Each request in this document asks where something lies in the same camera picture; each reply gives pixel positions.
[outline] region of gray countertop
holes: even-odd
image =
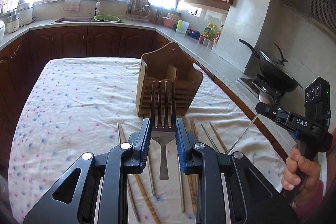
[[[164,27],[162,25],[155,25],[148,22],[130,21],[122,18],[124,23],[112,23],[112,22],[59,22],[53,23],[57,19],[47,19],[33,22],[24,27],[20,27],[16,32],[11,34],[5,34],[4,38],[0,41],[0,50],[9,45],[15,39],[19,38],[23,34],[29,32],[29,30],[37,30],[50,27],[63,27],[63,26],[118,26],[123,28],[139,28],[156,31],[168,40],[177,42],[181,49],[214,74],[220,81],[222,81],[231,91],[233,91],[240,100],[242,100],[247,107],[249,107],[254,113],[255,106],[259,100],[245,88],[241,83],[237,81],[238,77],[242,76],[242,73],[233,67],[231,64],[223,60],[216,55],[210,49],[198,44],[196,39],[189,36],[182,36],[176,33],[174,30]],[[272,133],[278,143],[289,154],[295,141],[290,134],[283,128],[277,126],[274,122],[266,117],[259,117],[262,123]]]

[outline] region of black wok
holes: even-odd
[[[284,62],[287,62],[287,60],[284,59],[281,49],[277,44],[273,42],[280,51],[281,60],[276,61],[272,58],[269,58],[261,49],[260,54],[257,53],[256,50],[246,41],[239,39],[239,42],[249,47],[254,56],[259,59],[259,67],[261,73],[272,86],[272,88],[279,90],[282,94],[285,92],[291,92],[295,90],[298,86],[303,88],[294,78],[290,77],[285,71]]]

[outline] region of floral tablecloth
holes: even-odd
[[[139,68],[140,59],[131,58],[56,59],[45,66],[24,106],[12,144],[8,187],[13,215],[19,222],[82,153],[98,155],[118,144],[117,122],[127,138],[141,128],[142,119],[137,117],[135,105]],[[207,75],[184,117],[186,125],[190,125],[191,118],[200,141],[211,146],[202,123],[220,152],[209,122],[227,147],[250,122]],[[237,149],[281,189],[284,162],[256,126],[251,127]],[[167,181],[159,180],[160,146],[155,141],[151,141],[150,153],[156,196],[151,192],[147,167],[140,177],[159,219],[162,223],[195,223],[185,175],[185,212],[181,212],[175,141],[167,145]],[[155,223],[135,178],[130,175],[129,179],[141,222]],[[129,222],[137,223],[128,204]]]

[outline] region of human hand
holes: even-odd
[[[321,165],[317,162],[307,160],[301,155],[300,150],[295,145],[286,159],[286,167],[283,170],[281,183],[284,189],[291,191],[296,185],[300,184],[301,179],[295,174],[298,167],[307,175],[304,187],[295,197],[296,205],[300,206],[309,202],[316,194],[320,184]]]

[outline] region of fork handle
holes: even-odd
[[[161,145],[160,180],[168,180],[166,145]]]

